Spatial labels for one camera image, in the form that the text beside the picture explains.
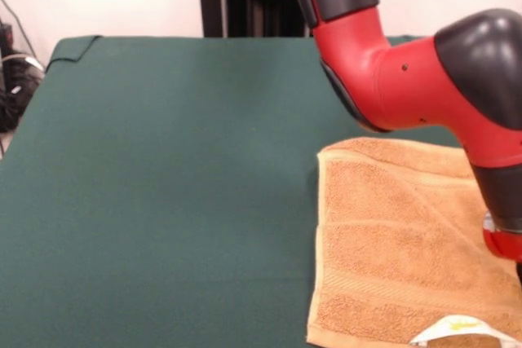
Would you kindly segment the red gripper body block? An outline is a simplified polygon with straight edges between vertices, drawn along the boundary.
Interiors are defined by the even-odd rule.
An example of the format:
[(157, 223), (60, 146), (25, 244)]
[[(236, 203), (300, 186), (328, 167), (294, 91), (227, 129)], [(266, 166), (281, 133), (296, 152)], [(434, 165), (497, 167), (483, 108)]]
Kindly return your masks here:
[(489, 251), (500, 258), (521, 261), (521, 234), (503, 231), (497, 227), (490, 212), (487, 212), (483, 221), (484, 242)]

